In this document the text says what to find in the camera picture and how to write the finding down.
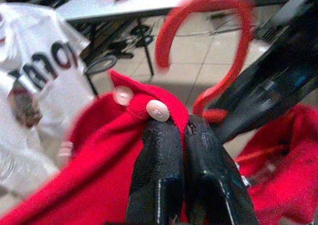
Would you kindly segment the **white printed T-shirt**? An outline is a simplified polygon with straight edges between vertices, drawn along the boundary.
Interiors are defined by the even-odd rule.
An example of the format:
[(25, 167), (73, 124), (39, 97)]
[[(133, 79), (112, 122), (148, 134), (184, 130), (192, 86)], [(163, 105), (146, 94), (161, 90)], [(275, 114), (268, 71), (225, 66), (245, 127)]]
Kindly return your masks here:
[(52, 8), (0, 3), (0, 190), (24, 198), (58, 172), (64, 134), (94, 98), (88, 45)]

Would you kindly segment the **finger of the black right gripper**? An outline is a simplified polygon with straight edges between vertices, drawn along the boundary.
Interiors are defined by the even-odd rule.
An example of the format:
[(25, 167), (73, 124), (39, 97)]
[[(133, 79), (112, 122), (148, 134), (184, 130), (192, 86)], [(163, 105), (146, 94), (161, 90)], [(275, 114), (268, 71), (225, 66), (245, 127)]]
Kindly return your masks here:
[(298, 13), (287, 23), (287, 29), (270, 48), (210, 105), (207, 112), (209, 123), (221, 125), (240, 99), (255, 86), (297, 62), (318, 63), (318, 1), (302, 4)]
[(219, 140), (227, 142), (239, 134), (264, 126), (317, 88), (317, 62), (297, 62), (268, 77), (241, 98), (234, 111), (226, 116), (218, 127)]

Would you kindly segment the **white folding table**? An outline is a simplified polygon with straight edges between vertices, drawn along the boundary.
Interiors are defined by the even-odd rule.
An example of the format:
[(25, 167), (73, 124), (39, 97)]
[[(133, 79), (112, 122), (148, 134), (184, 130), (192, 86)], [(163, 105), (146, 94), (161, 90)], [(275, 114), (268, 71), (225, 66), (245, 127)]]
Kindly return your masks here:
[[(158, 32), (166, 14), (182, 0), (71, 0), (57, 9), (70, 23), (139, 16)], [(241, 33), (239, 17), (232, 10), (215, 18), (214, 12), (189, 15), (171, 46), (171, 67), (167, 73), (150, 74), (147, 57), (120, 60), (114, 69), (137, 81), (167, 89), (185, 103), (218, 83), (234, 61)]]

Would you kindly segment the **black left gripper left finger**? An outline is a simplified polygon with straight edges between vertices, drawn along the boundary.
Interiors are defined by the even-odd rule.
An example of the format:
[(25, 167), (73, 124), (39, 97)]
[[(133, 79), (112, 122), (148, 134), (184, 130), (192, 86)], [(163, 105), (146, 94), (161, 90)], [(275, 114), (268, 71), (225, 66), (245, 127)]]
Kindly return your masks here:
[(126, 211), (130, 225), (174, 225), (183, 203), (183, 156), (178, 128), (149, 121), (133, 169)]

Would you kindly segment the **red garment with white stripes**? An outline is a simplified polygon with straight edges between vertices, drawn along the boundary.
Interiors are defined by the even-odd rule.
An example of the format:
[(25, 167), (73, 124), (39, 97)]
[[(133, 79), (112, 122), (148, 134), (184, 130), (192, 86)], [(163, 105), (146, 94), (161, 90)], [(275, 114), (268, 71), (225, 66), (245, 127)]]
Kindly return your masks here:
[[(128, 106), (107, 93), (90, 104), (77, 119), (69, 137), (71, 161), (52, 180), (8, 212), (0, 225), (102, 225), (123, 222), (129, 200), (133, 165), (143, 143), (142, 130), (150, 120), (146, 104), (162, 100), (176, 126), (179, 150), (185, 150), (188, 112), (168, 91), (134, 81), (115, 71), (116, 86), (132, 89)], [(296, 105), (286, 115), (262, 127), (244, 154), (289, 139), (291, 154), (284, 171), (270, 183), (250, 190), (262, 225), (276, 225), (281, 217), (308, 223), (318, 206), (318, 110)]]

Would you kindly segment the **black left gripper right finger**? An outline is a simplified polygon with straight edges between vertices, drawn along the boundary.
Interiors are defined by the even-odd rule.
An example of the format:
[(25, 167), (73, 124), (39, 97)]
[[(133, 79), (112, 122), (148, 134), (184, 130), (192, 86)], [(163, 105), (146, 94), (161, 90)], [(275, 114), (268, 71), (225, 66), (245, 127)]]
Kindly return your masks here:
[(190, 115), (185, 203), (191, 225), (259, 225), (239, 170), (208, 123)]

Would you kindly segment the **red wire hanger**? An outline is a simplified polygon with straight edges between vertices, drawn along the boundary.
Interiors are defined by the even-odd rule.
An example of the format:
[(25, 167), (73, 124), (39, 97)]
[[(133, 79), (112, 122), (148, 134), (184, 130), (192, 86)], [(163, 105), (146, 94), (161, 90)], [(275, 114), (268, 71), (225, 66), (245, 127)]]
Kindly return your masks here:
[(169, 69), (170, 49), (174, 37), (184, 20), (192, 13), (222, 9), (235, 9), (241, 22), (241, 34), (236, 56), (226, 76), (214, 87), (204, 91), (195, 101), (193, 113), (202, 115), (206, 104), (223, 93), (236, 80), (245, 63), (251, 35), (252, 13), (246, 0), (184, 0), (168, 14), (157, 36), (155, 60), (159, 69)]

